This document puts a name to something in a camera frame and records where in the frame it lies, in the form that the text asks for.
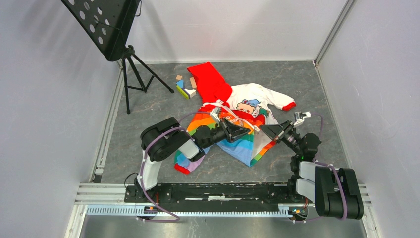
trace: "white wall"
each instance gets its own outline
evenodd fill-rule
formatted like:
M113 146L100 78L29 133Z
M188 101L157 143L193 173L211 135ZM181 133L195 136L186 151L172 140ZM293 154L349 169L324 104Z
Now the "white wall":
M1 1L0 32L0 237L63 237L118 68L58 0Z
M144 61L313 60L345 0L144 0L129 43Z
M359 0L320 63L384 237L419 237L420 2Z

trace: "clothing pile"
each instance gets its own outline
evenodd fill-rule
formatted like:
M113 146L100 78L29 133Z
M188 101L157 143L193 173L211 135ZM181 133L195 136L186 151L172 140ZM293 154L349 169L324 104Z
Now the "clothing pile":
M188 71L193 75L197 84L197 92L203 100L203 106L199 112L211 112L216 107L214 104L220 103L228 107L239 118L249 122L247 124L260 126L262 124L278 124L268 108L268 104L284 111L289 111L296 106L293 98L255 83L229 86L209 62L190 67ZM227 110L222 109L219 117L225 118L231 123L245 126L241 120L237 120ZM212 129L215 128L216 122L208 114L196 114L187 130L193 135L201 125ZM275 142L262 132L252 131L234 143L223 140L217 145L247 166L252 166L275 145ZM204 149L204 152L207 153L209 149L210 147ZM189 174L197 168L203 159L204 157L191 162L178 150L175 154L175 168Z

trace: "black music stand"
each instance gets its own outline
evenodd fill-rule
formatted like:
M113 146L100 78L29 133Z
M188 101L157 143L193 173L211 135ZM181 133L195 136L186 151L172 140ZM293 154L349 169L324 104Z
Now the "black music stand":
M125 46L134 17L140 16L140 14L136 15L136 11L139 5L141 11L141 0L61 0L61 2L69 9L83 29L85 29L86 33L88 33L89 37L108 61L122 59L125 100L128 114L131 113L128 102L129 88L146 93L152 80L157 78L171 93L174 92L173 89L134 54L133 46ZM146 86L131 57L138 60L152 74ZM141 88L128 86L125 59L130 63Z

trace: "blue block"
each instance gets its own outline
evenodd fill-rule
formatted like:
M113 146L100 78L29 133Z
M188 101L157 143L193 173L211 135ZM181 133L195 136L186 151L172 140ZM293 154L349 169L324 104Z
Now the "blue block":
M182 89L184 89L185 88L185 83L184 83L184 80L179 80L177 83L176 83L176 85L177 86L179 86L180 88L182 88Z

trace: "sleeve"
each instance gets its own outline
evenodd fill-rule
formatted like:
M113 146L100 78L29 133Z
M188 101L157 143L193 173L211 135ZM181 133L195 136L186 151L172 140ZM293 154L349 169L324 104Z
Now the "sleeve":
M285 94L264 88L259 84L251 83L252 92L256 95L267 99L268 104L274 105L284 111L289 111L296 106L295 100Z

